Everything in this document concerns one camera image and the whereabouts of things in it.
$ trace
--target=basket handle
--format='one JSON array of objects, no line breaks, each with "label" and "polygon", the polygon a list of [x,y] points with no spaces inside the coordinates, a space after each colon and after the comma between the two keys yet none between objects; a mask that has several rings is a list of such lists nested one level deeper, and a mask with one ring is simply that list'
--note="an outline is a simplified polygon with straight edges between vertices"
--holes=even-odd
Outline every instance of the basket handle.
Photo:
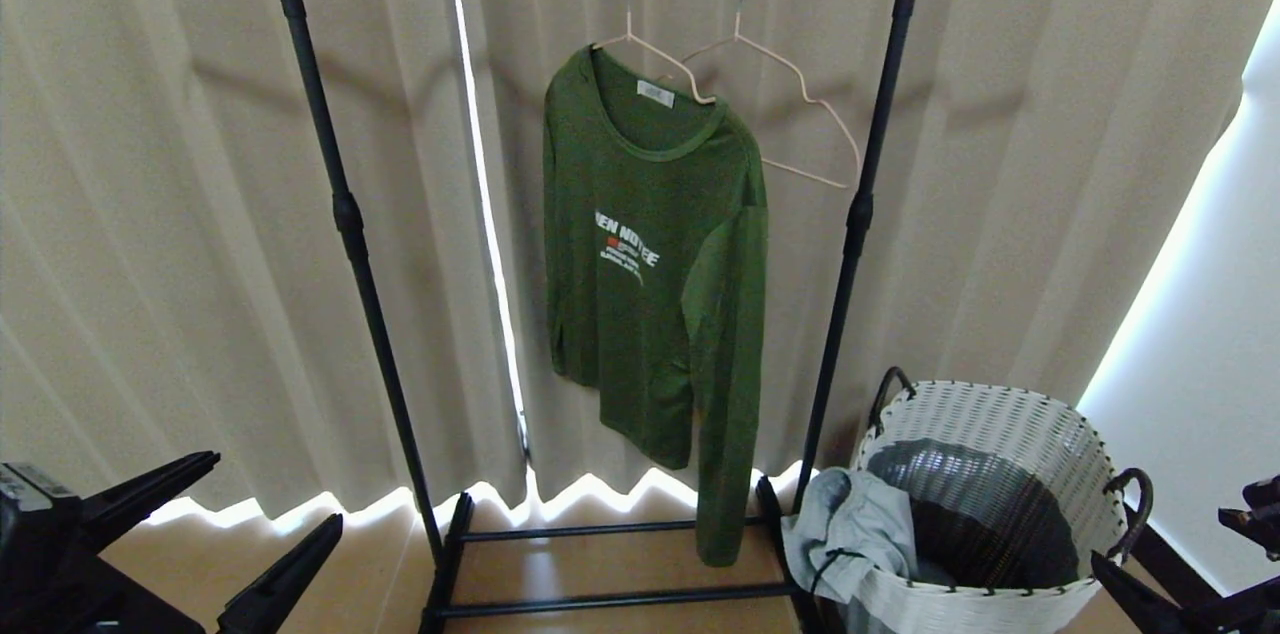
[{"label": "basket handle", "polygon": [[872,402],[872,411],[867,419],[867,428],[874,428],[877,437],[884,433],[884,424],[881,421],[879,414],[884,409],[884,396],[888,393],[888,386],[893,383],[895,378],[902,383],[904,389],[910,392],[906,398],[915,398],[915,387],[911,384],[911,380],[897,366],[890,366],[884,373],[884,378],[881,379],[881,387],[876,392],[876,401]]},{"label": "basket handle", "polygon": [[1152,491],[1151,476],[1146,471],[1138,467],[1129,467],[1120,473],[1119,476],[1107,482],[1107,485],[1102,488],[1102,492],[1110,494],[1111,492],[1124,492],[1124,488],[1138,480],[1139,498],[1138,498],[1138,511],[1126,512],[1129,519],[1129,530],[1125,532],[1124,537],[1116,542],[1115,547],[1107,552],[1107,558],[1115,558],[1120,555],[1123,558],[1121,564],[1129,560],[1129,552],[1133,551],[1134,543],[1138,542],[1139,534],[1142,534],[1143,526],[1147,525],[1147,517],[1151,516],[1151,507],[1155,506],[1155,492]]}]

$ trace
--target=green shirt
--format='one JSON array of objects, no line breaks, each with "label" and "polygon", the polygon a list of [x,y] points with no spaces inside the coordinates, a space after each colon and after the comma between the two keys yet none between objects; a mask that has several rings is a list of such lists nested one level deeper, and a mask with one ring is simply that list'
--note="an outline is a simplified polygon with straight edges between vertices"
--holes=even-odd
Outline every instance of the green shirt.
[{"label": "green shirt", "polygon": [[547,91],[548,334],[600,421],[669,469],[699,429],[698,553],[737,558],[759,419],[768,210],[760,154],[699,105],[582,49]]}]

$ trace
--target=black baseboard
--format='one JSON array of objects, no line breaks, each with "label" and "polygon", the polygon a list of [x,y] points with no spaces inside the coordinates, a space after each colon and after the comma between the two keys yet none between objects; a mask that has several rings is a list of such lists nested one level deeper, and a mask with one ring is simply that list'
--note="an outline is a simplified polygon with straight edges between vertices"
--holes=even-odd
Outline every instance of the black baseboard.
[{"label": "black baseboard", "polygon": [[1217,589],[1208,585],[1203,576],[1192,565],[1187,564],[1181,556],[1169,546],[1155,529],[1147,526],[1133,546],[1133,558],[1151,574],[1178,606],[1196,607],[1221,598]]}]

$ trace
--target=gray cloth in basket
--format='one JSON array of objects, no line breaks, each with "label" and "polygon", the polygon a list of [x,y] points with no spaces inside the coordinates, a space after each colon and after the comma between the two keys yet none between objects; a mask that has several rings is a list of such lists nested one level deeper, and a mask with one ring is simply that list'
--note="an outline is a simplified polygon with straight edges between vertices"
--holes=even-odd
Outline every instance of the gray cloth in basket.
[{"label": "gray cloth in basket", "polygon": [[919,574],[911,500],[868,471],[837,467],[815,476],[800,514],[782,520],[782,544],[796,583],[813,589],[822,571],[817,594],[840,603],[854,598],[873,566],[913,579]]}]

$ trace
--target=black drawstring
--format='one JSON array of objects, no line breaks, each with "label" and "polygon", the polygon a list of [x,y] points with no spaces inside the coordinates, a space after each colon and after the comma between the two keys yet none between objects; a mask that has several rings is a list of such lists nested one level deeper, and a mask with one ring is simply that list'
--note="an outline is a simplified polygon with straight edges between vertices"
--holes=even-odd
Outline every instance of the black drawstring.
[{"label": "black drawstring", "polygon": [[827,574],[827,570],[831,567],[831,565],[836,564],[836,558],[841,557],[841,556],[860,557],[863,555],[860,555],[858,552],[851,552],[849,549],[832,549],[832,551],[827,552],[827,561],[824,561],[822,564],[822,566],[818,567],[818,574],[813,575],[813,587],[809,587],[809,596],[810,597],[815,597],[817,596],[817,593],[818,593],[818,583],[822,581],[822,575]]}]

